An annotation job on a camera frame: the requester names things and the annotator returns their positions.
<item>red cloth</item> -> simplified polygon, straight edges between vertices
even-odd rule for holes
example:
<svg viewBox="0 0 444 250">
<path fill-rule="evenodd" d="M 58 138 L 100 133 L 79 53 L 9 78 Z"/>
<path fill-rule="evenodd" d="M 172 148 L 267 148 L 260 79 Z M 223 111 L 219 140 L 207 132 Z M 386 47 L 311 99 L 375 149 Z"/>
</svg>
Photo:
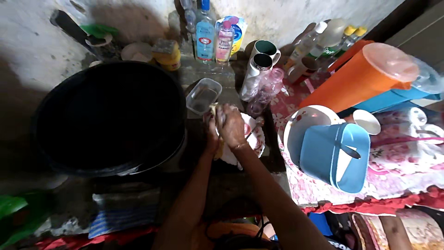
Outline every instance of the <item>red cloth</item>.
<svg viewBox="0 0 444 250">
<path fill-rule="evenodd" d="M 149 233 L 157 232 L 158 228 L 154 226 L 150 227 L 137 227 L 124 231 L 114 232 L 110 234 L 104 234 L 92 239 L 88 239 L 88 234 L 79 234 L 76 236 L 66 236 L 59 239 L 48 238 L 36 243 L 39 250 L 50 250 L 59 246 L 66 246 L 69 250 L 78 250 L 89 244 L 98 244 L 101 242 L 110 242 L 116 240 L 119 245 L 125 245 L 136 238 Z"/>
<path fill-rule="evenodd" d="M 365 201 L 355 201 L 351 204 L 334 205 L 326 203 L 318 207 L 306 207 L 302 211 L 304 213 L 314 212 L 323 213 L 328 210 L 337 213 L 347 212 L 359 212 L 365 214 L 395 214 L 396 210 L 404 208 L 405 205 L 421 205 L 431 208 L 444 209 L 444 190 L 436 186 L 430 186 L 427 188 L 428 193 L 411 194 L 401 198 L 391 199 L 370 199 Z M 97 244 L 101 242 L 109 242 L 117 240 L 119 245 L 125 245 L 136 238 L 157 232 L 158 228 L 150 227 L 138 227 L 128 229 L 120 232 L 100 235 L 93 239 L 88 239 L 88 234 L 80 234 L 76 236 L 68 236 L 59 239 L 48 238 L 40 241 L 36 244 L 39 250 L 50 250 L 59 246 L 66 246 L 69 250 L 78 250 L 81 247 L 89 244 Z"/>
<path fill-rule="evenodd" d="M 334 205 L 326 203 L 318 207 L 306 207 L 304 213 L 323 213 L 332 211 L 337 214 L 347 212 L 359 212 L 365 214 L 395 214 L 397 209 L 404 208 L 405 205 L 421 205 L 431 208 L 444 209 L 444 190 L 436 186 L 427 188 L 428 193 L 411 194 L 406 197 L 377 200 L 371 198 L 365 201 L 355 201 L 351 204 Z"/>
</svg>

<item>spoon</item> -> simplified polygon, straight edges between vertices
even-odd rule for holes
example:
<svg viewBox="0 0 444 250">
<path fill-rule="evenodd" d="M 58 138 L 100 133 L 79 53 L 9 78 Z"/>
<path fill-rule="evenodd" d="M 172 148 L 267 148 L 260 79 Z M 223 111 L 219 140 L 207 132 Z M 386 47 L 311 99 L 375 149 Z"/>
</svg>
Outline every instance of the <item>spoon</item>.
<svg viewBox="0 0 444 250">
<path fill-rule="evenodd" d="M 256 128 L 260 128 L 260 127 L 262 127 L 263 125 L 265 124 L 265 120 L 264 120 L 264 118 L 262 118 L 262 117 L 258 117 L 258 118 L 256 118 L 256 126 L 254 127 L 254 129 L 252 129 L 251 130 L 251 132 L 247 135 L 247 137 L 245 138 L 246 140 L 248 139 L 248 137 L 250 137 L 250 135 L 253 133 L 253 131 L 256 129 Z M 239 170 L 243 170 L 244 168 L 241 166 L 241 164 L 239 163 L 239 161 L 238 161 L 238 169 Z"/>
<path fill-rule="evenodd" d="M 349 156 L 355 158 L 355 159 L 360 159 L 361 155 L 354 149 L 348 147 L 347 145 L 344 145 L 341 143 L 341 149 Z"/>
</svg>

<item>clear plastic bottle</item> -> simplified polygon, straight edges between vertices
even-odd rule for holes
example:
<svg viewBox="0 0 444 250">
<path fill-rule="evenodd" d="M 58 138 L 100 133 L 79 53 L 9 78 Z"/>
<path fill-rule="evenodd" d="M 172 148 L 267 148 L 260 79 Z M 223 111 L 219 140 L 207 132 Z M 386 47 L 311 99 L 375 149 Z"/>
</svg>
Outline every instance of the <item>clear plastic bottle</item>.
<svg viewBox="0 0 444 250">
<path fill-rule="evenodd" d="M 284 71 L 274 68 L 268 75 L 265 75 L 259 82 L 260 90 L 247 104 L 247 114 L 253 118 L 257 118 L 262 114 L 264 109 L 282 89 L 282 79 Z"/>
<path fill-rule="evenodd" d="M 333 47 L 341 42 L 344 29 L 347 26 L 342 18 L 330 20 L 325 31 L 319 36 L 317 44 L 309 51 L 307 56 L 319 58 L 325 51 L 326 47 Z"/>
<path fill-rule="evenodd" d="M 342 35 L 341 41 L 332 47 L 326 47 L 322 54 L 317 57 L 317 61 L 321 71 L 326 71 L 328 67 L 336 60 L 333 55 L 338 53 L 344 46 L 345 40 L 355 32 L 357 28 L 353 25 L 349 25 L 344 29 L 344 34 Z"/>
<path fill-rule="evenodd" d="M 367 28 L 360 26 L 353 34 L 347 37 L 341 49 L 333 56 L 336 59 L 342 56 L 350 47 L 352 47 L 356 43 L 356 41 L 358 41 L 359 37 L 363 36 L 366 32 Z"/>
<path fill-rule="evenodd" d="M 193 9 L 191 0 L 180 0 L 180 4 L 185 10 L 186 30 L 192 35 L 195 40 L 196 37 L 196 13 Z"/>
<path fill-rule="evenodd" d="M 233 47 L 234 28 L 231 27 L 231 19 L 222 22 L 218 30 L 218 40 L 216 42 L 216 62 L 227 65 L 230 59 L 231 48 Z"/>
<path fill-rule="evenodd" d="M 210 0 L 202 0 L 202 9 L 197 13 L 196 58 L 204 64 L 214 61 L 214 25 L 216 18 L 210 12 Z"/>
<path fill-rule="evenodd" d="M 314 46 L 316 46 L 319 34 L 322 34 L 327 28 L 325 22 L 320 22 L 314 27 L 312 31 L 302 37 L 301 41 L 296 45 L 291 53 L 290 58 L 284 63 L 284 70 L 288 71 L 298 60 L 306 56 Z"/>
<path fill-rule="evenodd" d="M 250 77 L 245 80 L 245 83 L 242 85 L 242 89 L 240 91 L 239 97 L 241 100 L 250 101 L 259 91 L 259 82 L 267 76 L 271 72 L 271 67 L 267 69 L 263 69 L 259 71 L 259 75 Z"/>
</svg>

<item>blue container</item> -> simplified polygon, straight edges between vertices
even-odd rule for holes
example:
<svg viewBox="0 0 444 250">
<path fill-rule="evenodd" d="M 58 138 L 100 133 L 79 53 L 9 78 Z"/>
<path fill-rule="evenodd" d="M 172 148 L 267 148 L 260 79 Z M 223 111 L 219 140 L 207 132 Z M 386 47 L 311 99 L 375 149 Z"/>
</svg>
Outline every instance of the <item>blue container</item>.
<svg viewBox="0 0 444 250">
<path fill-rule="evenodd" d="M 356 148 L 361 158 L 352 158 L 344 175 L 336 182 L 341 144 Z M 308 176 L 355 194 L 364 186 L 369 154 L 370 136 L 362 127 L 351 123 L 317 125 L 305 132 L 300 167 Z"/>
<path fill-rule="evenodd" d="M 363 101 L 354 107 L 363 109 L 370 113 L 390 108 L 405 101 L 431 98 L 433 94 L 444 92 L 444 81 L 436 70 L 423 61 L 412 57 L 420 69 L 420 75 L 412 82 L 411 89 L 391 89 L 387 92 Z"/>
<path fill-rule="evenodd" d="M 357 109 L 363 109 L 370 113 L 395 106 L 401 102 L 422 99 L 429 96 L 429 93 L 420 91 L 412 86 L 409 90 L 391 89 L 387 92 L 372 97 L 360 104 L 354 105 Z"/>
</svg>

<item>white bottle cap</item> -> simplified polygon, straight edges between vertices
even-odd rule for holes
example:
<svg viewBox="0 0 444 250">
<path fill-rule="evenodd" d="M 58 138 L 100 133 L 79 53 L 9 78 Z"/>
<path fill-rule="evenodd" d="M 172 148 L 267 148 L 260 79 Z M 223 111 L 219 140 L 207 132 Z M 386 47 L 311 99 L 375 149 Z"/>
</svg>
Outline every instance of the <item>white bottle cap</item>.
<svg viewBox="0 0 444 250">
<path fill-rule="evenodd" d="M 326 22 L 319 22 L 316 27 L 314 27 L 314 31 L 316 31 L 317 33 L 321 34 L 322 32 L 324 32 L 324 30 L 327 28 L 327 23 Z"/>
</svg>

